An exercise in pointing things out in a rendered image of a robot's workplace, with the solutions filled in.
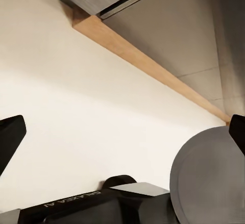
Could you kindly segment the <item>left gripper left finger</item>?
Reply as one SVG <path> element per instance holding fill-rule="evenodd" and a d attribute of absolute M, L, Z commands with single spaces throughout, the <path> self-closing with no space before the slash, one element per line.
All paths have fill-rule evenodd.
<path fill-rule="evenodd" d="M 23 115 L 0 120 L 0 175 L 27 134 Z"/>

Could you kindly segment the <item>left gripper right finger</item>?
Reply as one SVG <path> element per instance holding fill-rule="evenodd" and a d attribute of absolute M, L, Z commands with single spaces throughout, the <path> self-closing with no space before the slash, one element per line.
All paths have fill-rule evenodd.
<path fill-rule="evenodd" d="M 229 123 L 229 134 L 245 156 L 245 117 L 233 115 Z"/>

